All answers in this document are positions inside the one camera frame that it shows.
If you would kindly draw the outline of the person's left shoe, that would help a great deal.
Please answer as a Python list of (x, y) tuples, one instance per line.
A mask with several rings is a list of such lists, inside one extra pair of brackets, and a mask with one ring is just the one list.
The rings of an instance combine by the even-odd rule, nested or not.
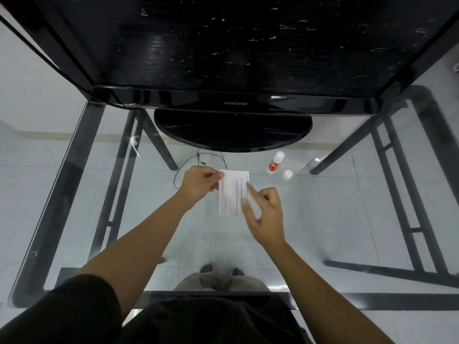
[(203, 265), (199, 270), (200, 276), (212, 283), (219, 283), (219, 272), (213, 263)]

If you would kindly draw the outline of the white red-labelled glue bottle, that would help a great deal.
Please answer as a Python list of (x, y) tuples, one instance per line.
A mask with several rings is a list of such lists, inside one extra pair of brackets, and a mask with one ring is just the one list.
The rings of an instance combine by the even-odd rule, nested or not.
[(277, 151), (276, 154), (272, 157), (272, 160), (270, 161), (267, 171), (270, 174), (273, 174), (277, 171), (279, 168), (280, 164), (284, 160), (284, 152), (283, 151)]

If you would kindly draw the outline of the beige trousers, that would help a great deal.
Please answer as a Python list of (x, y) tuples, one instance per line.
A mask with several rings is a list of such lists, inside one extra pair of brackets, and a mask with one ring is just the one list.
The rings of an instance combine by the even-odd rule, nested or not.
[(174, 291), (270, 292), (271, 290), (261, 280), (251, 276), (231, 275), (227, 281), (222, 281), (216, 275), (195, 272), (182, 280)]

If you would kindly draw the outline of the person's left forearm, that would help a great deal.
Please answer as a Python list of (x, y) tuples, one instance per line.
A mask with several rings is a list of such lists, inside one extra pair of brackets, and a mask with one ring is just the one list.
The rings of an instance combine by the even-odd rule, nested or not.
[(81, 268), (81, 275), (100, 277), (112, 287), (123, 319), (145, 290), (181, 219), (198, 201), (178, 191)]

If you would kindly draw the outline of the white printed paper sheet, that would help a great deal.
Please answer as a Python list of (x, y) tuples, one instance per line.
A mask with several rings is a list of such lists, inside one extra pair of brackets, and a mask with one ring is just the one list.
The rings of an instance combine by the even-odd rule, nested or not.
[(241, 200), (248, 199), (249, 171), (220, 170), (224, 176), (219, 180), (219, 216), (243, 216)]

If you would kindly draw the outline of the black metal table frame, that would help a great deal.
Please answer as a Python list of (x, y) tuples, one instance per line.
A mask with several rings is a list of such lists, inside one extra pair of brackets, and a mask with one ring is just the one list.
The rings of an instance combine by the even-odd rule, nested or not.
[(334, 143), (287, 146), (270, 174), (275, 151), (195, 148), (145, 114), (129, 112), (110, 135), (98, 131), (103, 111), (85, 109), (13, 286), (14, 306), (76, 275), (202, 165), (249, 171), (257, 189), (275, 186), (287, 242), (360, 309), (459, 311), (459, 145), (427, 87), (411, 85), (376, 121), (313, 117), (323, 136), (359, 126), (318, 174)]

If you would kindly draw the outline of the black shirt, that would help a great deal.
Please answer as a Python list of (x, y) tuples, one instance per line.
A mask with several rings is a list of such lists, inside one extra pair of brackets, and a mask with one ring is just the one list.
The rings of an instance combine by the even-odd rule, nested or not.
[(0, 344), (312, 344), (274, 295), (253, 306), (221, 297), (154, 301), (123, 326), (112, 287), (79, 275), (0, 329)]

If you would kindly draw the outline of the person's right hand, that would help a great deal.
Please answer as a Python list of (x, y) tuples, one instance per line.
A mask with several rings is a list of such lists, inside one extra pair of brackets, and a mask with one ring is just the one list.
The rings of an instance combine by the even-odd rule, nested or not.
[(283, 211), (280, 197), (276, 188), (269, 187), (257, 191), (253, 185), (247, 183), (247, 191), (258, 205), (261, 215), (258, 227), (249, 227), (254, 239), (270, 252), (285, 245)]

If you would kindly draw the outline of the person's right forearm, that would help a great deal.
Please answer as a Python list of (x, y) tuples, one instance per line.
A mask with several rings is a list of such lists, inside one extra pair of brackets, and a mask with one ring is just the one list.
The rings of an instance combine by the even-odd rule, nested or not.
[(316, 344), (394, 344), (285, 241), (263, 248), (283, 276)]

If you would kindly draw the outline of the person's left hand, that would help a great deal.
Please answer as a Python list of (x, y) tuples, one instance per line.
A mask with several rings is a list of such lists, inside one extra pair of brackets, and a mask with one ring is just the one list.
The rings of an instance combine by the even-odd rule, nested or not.
[(209, 192), (219, 189), (219, 180), (206, 180), (202, 173), (206, 166), (192, 166), (184, 174), (181, 186), (176, 194), (189, 210)]

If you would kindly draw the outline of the black oval television stand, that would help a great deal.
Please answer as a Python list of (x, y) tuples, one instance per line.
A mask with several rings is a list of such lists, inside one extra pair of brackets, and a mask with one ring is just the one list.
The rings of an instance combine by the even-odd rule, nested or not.
[(176, 141), (227, 153), (281, 149), (299, 142), (313, 128), (310, 116), (156, 109), (153, 120), (161, 132)]

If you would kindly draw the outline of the black flat screen television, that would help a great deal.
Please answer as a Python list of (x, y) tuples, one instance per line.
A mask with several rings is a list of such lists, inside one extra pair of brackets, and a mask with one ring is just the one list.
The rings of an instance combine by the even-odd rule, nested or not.
[(90, 101), (374, 115), (457, 41), (459, 0), (0, 0)]

